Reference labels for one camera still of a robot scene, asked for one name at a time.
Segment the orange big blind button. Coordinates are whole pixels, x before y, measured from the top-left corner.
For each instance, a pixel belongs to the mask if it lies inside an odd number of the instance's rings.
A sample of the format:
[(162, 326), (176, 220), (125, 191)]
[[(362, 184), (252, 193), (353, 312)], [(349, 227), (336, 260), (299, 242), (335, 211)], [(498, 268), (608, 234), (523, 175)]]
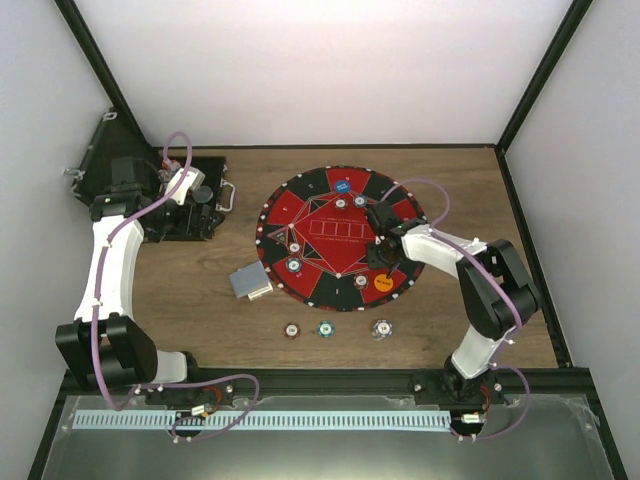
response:
[(379, 274), (374, 278), (373, 285), (377, 291), (387, 293), (394, 289), (394, 280), (386, 274)]

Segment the blue green chips top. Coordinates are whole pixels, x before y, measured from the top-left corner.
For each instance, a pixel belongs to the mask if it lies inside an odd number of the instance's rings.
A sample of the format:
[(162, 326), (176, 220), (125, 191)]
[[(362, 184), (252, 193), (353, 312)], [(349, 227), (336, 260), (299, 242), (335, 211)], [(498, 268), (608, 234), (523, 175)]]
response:
[(367, 205), (367, 199), (362, 195), (358, 195), (354, 198), (353, 203), (358, 208), (365, 208)]

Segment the purple white chip stack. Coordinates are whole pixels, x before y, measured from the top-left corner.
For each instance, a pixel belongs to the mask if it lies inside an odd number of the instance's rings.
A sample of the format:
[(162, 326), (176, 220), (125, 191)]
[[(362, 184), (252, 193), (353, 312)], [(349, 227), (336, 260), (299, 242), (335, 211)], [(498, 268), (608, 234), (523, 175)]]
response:
[(384, 340), (390, 337), (393, 333), (393, 324), (391, 321), (386, 319), (377, 320), (372, 326), (371, 334), (372, 337), (377, 340)]

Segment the blue small blind button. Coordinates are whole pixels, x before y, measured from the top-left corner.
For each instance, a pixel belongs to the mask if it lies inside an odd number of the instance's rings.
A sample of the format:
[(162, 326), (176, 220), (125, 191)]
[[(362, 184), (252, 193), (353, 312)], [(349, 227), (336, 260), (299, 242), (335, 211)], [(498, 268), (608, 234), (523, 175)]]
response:
[(340, 179), (334, 183), (333, 190), (338, 194), (347, 194), (351, 191), (351, 184), (347, 179)]

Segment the blue green chips seat two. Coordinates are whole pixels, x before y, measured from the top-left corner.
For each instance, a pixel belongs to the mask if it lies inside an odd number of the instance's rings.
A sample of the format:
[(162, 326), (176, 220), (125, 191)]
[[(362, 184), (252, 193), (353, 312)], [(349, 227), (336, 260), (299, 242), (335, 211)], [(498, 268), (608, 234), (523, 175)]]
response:
[(285, 266), (286, 269), (291, 273), (298, 273), (302, 269), (302, 261), (295, 256), (291, 256), (286, 260)]

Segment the blue green chip stack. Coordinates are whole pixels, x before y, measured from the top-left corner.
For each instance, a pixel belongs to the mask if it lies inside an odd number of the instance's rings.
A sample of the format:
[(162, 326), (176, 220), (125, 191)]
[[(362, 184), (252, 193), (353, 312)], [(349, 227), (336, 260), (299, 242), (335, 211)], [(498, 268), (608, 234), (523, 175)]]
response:
[(335, 327), (331, 322), (323, 321), (318, 324), (317, 333), (322, 338), (329, 338), (335, 333)]

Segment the orange black chip stack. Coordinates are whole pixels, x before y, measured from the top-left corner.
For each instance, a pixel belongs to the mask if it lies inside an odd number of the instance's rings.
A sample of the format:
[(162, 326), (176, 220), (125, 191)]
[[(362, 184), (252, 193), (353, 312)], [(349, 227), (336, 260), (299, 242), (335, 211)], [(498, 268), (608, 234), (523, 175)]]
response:
[(288, 339), (295, 339), (300, 335), (300, 327), (295, 323), (288, 323), (284, 328), (284, 335)]

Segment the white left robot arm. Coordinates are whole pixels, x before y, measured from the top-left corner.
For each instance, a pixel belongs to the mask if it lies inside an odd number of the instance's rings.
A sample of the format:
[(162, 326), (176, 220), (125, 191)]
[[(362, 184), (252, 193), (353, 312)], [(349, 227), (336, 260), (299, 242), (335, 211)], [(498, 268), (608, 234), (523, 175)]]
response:
[(146, 241), (161, 241), (188, 219), (189, 196), (205, 174), (171, 159), (116, 157), (105, 171), (85, 170), (81, 185), (100, 182), (89, 195), (93, 251), (86, 288), (73, 320), (56, 329), (55, 343), (84, 389), (169, 383), (181, 403), (196, 402), (203, 377), (188, 355), (163, 351), (134, 318), (137, 257)]

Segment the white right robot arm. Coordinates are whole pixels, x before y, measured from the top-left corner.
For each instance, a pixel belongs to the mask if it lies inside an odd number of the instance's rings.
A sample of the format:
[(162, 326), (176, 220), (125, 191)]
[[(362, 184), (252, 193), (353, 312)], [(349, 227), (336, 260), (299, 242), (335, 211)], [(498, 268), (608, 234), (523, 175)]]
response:
[(458, 280), (469, 328), (445, 361), (442, 383), (451, 400), (468, 402), (499, 352), (541, 308), (521, 257), (507, 240), (464, 239), (421, 218), (403, 222), (386, 201), (368, 206), (365, 216), (375, 235), (367, 245), (371, 267), (394, 271), (413, 261)]

